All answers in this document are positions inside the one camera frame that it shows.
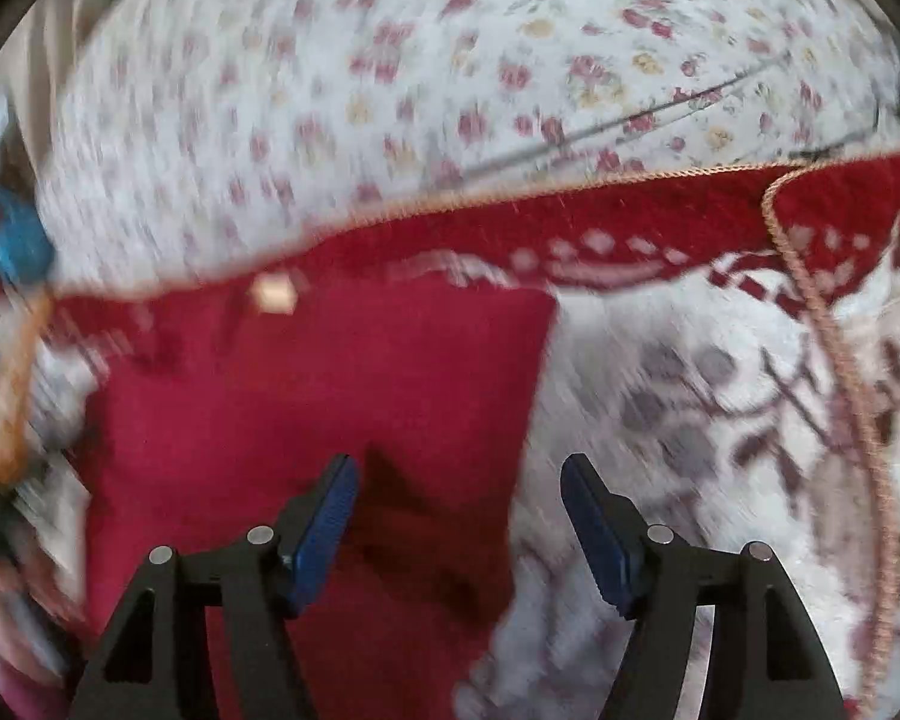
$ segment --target blue gripper pad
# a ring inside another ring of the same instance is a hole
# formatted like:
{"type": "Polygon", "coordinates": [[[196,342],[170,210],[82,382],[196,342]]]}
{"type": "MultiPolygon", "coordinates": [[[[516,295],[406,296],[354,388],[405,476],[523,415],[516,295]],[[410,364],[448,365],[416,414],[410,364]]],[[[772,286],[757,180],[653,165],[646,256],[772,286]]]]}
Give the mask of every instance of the blue gripper pad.
{"type": "Polygon", "coordinates": [[[287,601],[296,615],[317,600],[326,584],[337,548],[340,546],[347,522],[353,514],[353,505],[360,488],[360,469],[356,461],[346,455],[338,455],[324,471],[317,485],[303,499],[295,499],[306,505],[300,514],[308,514],[302,534],[295,543],[287,544],[293,552],[288,555],[280,550],[284,565],[293,571],[293,585],[287,601]]]}
{"type": "Polygon", "coordinates": [[[643,518],[628,499],[607,490],[586,455],[564,461],[560,497],[602,598],[629,617],[644,565],[643,518]]]}

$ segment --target white fabric with red flowers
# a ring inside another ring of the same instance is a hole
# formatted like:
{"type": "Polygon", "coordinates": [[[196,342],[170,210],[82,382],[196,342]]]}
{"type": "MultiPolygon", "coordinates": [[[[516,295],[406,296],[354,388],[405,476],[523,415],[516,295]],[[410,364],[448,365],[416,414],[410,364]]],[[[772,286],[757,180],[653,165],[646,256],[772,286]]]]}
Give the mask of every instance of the white fabric with red flowers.
{"type": "Polygon", "coordinates": [[[897,82],[852,0],[121,0],[38,202],[58,281],[141,287],[434,188],[885,143],[897,82]]]}

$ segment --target beige fabric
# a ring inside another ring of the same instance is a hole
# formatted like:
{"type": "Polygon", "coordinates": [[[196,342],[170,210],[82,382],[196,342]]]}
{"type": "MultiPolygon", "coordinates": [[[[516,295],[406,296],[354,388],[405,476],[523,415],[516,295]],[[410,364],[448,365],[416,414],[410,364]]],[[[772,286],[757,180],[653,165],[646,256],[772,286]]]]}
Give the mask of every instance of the beige fabric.
{"type": "Polygon", "coordinates": [[[37,0],[0,50],[0,87],[19,128],[7,138],[8,159],[28,181],[50,148],[56,100],[77,51],[111,1],[37,0]]]}

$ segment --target blue object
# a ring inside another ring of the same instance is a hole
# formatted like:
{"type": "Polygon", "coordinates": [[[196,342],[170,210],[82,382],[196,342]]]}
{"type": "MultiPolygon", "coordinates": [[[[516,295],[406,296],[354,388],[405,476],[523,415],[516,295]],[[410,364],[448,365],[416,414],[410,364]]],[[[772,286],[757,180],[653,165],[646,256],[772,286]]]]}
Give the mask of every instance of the blue object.
{"type": "Polygon", "coordinates": [[[324,471],[317,488],[307,496],[313,497],[310,520],[293,555],[284,559],[293,570],[293,588],[287,600],[296,614],[317,600],[326,584],[359,488],[360,469],[356,461],[340,455],[332,461],[330,469],[324,471]]]}
{"type": "Polygon", "coordinates": [[[0,279],[26,287],[47,278],[53,244],[36,208],[0,185],[0,279]]]}
{"type": "Polygon", "coordinates": [[[621,523],[610,512],[620,496],[607,492],[586,456],[572,455],[560,471],[560,497],[602,598],[628,617],[641,595],[645,555],[639,541],[628,543],[614,526],[621,523]]]}

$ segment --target red blanket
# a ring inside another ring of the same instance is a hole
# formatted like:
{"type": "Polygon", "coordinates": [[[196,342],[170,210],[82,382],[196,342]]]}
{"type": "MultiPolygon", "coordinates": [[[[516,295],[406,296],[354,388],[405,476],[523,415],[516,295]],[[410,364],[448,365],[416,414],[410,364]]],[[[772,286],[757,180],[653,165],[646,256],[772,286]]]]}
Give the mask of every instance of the red blanket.
{"type": "MultiPolygon", "coordinates": [[[[511,597],[506,522],[551,298],[421,279],[313,290],[293,316],[257,313],[242,283],[186,300],[93,404],[92,627],[152,546],[240,538],[347,452],[364,469],[351,527],[289,627],[303,674],[324,720],[450,718],[511,597]]],[[[217,654],[222,635],[212,624],[217,654]]]]}

